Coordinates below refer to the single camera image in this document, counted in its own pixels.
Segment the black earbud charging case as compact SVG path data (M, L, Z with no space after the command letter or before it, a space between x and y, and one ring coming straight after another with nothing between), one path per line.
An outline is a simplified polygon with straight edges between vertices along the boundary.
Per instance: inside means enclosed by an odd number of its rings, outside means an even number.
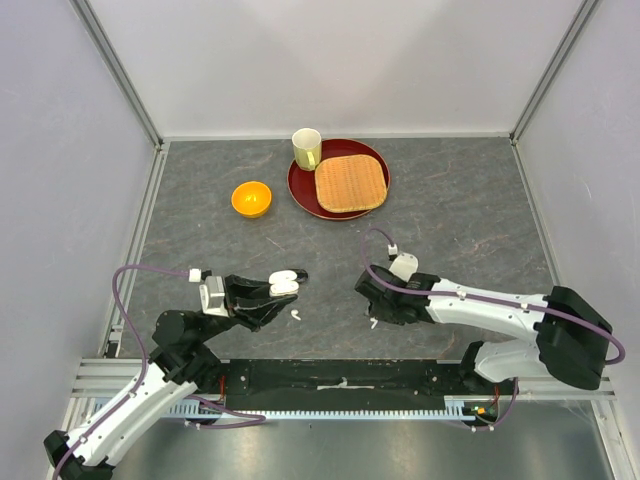
M296 273L296 281L298 283L304 283L309 279L309 274L304 269L295 269L294 272Z

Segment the white earbud charging case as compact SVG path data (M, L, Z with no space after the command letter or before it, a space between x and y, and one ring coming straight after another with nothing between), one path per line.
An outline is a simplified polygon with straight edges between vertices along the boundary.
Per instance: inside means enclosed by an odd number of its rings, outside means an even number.
M294 295L299 290L298 274L293 270L273 272L268 282L271 297Z

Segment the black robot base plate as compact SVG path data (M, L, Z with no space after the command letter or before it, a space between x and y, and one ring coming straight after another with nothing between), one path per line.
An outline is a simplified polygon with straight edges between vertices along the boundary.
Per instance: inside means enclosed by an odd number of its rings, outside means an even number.
M200 390L234 410L275 412L440 410L446 396L512 391L510 381L495 387L457 362L390 359L233 359Z

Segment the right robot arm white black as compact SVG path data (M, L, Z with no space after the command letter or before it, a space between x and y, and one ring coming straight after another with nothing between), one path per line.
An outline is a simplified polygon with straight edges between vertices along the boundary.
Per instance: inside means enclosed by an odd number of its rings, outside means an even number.
M371 265L354 289L381 322L466 325L506 336L504 342L476 341L467 348L457 377L469 393L522 377L553 377L587 391L600 386L612 327L568 287L512 295L418 271L397 276Z

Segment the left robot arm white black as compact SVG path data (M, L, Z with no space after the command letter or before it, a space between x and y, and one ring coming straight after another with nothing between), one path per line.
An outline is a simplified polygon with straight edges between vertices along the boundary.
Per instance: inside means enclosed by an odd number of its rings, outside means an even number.
M153 334L156 348L143 352L133 379L81 426L45 438L54 478L111 478L126 451L167 410L216 388L221 362L207 341L235 326L260 330L297 299L309 278L303 269L276 271L265 281L197 268L178 275L198 285L200 310L163 312Z

